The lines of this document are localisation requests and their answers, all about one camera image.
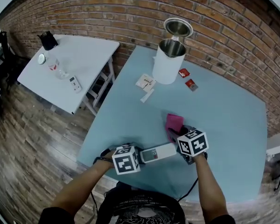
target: white device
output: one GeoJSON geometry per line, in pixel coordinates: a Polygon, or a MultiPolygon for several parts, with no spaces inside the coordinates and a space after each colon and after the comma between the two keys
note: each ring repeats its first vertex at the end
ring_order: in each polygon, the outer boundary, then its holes
{"type": "Polygon", "coordinates": [[[81,87],[80,83],[78,82],[78,80],[77,80],[77,78],[75,76],[72,76],[70,78],[70,83],[73,86],[74,91],[76,93],[79,93],[82,90],[82,87],[81,87]]]}
{"type": "Polygon", "coordinates": [[[153,147],[144,151],[140,151],[140,157],[144,163],[164,159],[175,154],[176,146],[173,143],[168,143],[158,147],[153,147]]]}

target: pink cloth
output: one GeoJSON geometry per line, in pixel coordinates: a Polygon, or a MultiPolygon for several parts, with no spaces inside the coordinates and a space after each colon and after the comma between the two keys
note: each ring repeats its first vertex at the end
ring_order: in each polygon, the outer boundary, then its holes
{"type": "Polygon", "coordinates": [[[168,114],[166,119],[165,129],[167,132],[167,137],[170,142],[174,143],[170,136],[168,135],[169,128],[172,128],[176,132],[180,132],[183,126],[183,117],[175,115],[175,114],[168,114]]]}

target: white kettle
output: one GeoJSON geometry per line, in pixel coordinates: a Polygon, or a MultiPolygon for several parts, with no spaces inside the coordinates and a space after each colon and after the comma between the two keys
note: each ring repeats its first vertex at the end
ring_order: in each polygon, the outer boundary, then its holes
{"type": "Polygon", "coordinates": [[[180,18],[165,20],[164,28],[173,36],[171,39],[162,40],[159,44],[154,60],[153,77],[161,84],[171,84],[175,81],[186,55],[186,48],[179,42],[179,37],[191,36],[193,28],[180,18]]]}

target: display screen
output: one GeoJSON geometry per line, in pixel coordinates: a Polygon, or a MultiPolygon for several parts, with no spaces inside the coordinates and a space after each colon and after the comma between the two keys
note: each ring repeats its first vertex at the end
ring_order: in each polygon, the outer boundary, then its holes
{"type": "Polygon", "coordinates": [[[143,151],[142,156],[144,162],[151,161],[158,158],[155,150],[143,151]]]}

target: white table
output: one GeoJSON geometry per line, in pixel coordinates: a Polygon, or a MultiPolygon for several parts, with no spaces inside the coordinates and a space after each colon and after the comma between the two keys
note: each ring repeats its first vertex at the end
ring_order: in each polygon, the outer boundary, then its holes
{"type": "Polygon", "coordinates": [[[69,77],[63,80],[56,78],[55,72],[51,71],[46,64],[39,65],[37,58],[44,53],[44,48],[40,48],[31,61],[27,64],[23,72],[18,77],[18,81],[28,89],[49,101],[53,105],[74,114],[81,102],[96,115],[94,106],[98,102],[103,90],[112,80],[115,81],[112,54],[119,46],[118,42],[72,35],[55,35],[58,46],[49,51],[49,56],[54,54],[60,64],[70,75],[75,75],[81,84],[82,91],[75,93],[69,77]],[[108,63],[110,75],[102,73],[103,67],[108,63]],[[86,97],[86,93],[96,82],[99,75],[105,80],[98,94],[90,91],[95,101],[91,105],[86,97]]]}

